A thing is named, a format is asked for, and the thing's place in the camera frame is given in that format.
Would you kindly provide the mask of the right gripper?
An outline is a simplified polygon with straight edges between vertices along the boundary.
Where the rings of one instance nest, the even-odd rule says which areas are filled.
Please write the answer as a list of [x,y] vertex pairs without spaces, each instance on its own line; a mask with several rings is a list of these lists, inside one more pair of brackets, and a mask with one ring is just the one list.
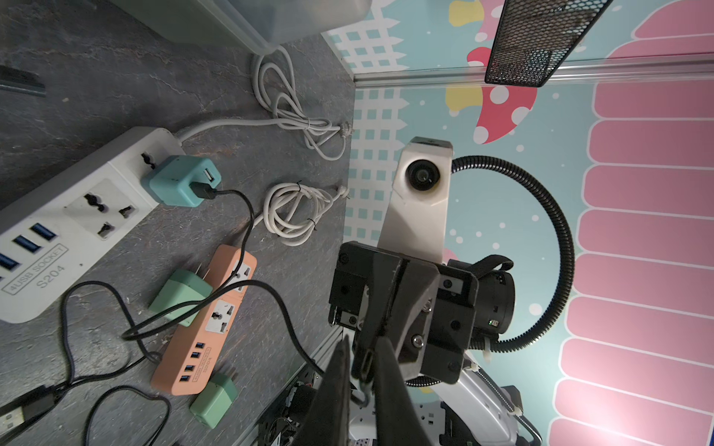
[[354,332],[351,376],[373,381],[377,340],[384,337],[406,381],[456,384],[473,342],[480,336],[496,341],[511,324],[512,266],[500,255],[441,264],[344,243],[328,321]]

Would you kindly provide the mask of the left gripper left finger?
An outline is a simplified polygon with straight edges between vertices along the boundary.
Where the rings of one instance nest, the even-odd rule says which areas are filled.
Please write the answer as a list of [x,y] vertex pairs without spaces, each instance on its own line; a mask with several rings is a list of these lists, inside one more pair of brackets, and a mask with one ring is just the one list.
[[349,339],[343,338],[336,345],[323,382],[293,444],[347,445],[350,399],[350,345]]

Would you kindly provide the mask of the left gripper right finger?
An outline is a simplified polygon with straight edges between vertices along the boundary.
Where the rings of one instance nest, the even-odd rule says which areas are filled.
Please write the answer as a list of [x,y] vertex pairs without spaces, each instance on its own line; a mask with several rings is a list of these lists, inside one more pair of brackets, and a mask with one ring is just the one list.
[[379,445],[431,445],[409,398],[392,343],[383,336],[375,345],[374,371]]

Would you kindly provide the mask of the teal USB charger adapter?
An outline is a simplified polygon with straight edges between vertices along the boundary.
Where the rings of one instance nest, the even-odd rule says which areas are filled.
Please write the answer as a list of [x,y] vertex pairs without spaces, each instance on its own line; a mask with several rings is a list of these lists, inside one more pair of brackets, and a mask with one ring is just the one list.
[[141,179],[141,186],[159,204],[196,208],[204,198],[196,195],[193,183],[206,184],[216,189],[222,176],[208,158],[191,155],[172,155]]

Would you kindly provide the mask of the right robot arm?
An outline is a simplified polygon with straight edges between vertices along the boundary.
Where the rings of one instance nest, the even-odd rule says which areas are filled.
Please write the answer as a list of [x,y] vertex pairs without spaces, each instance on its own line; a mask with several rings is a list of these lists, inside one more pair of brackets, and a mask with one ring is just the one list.
[[455,159],[453,172],[489,170],[519,183],[546,212],[560,255],[550,304],[525,332],[507,337],[515,307],[512,261],[490,255],[446,263],[347,242],[340,247],[329,323],[353,331],[342,375],[364,394],[349,421],[355,440],[378,445],[539,445],[521,395],[502,387],[468,352],[513,353],[559,319],[575,276],[572,232],[550,192],[524,169],[483,155]]

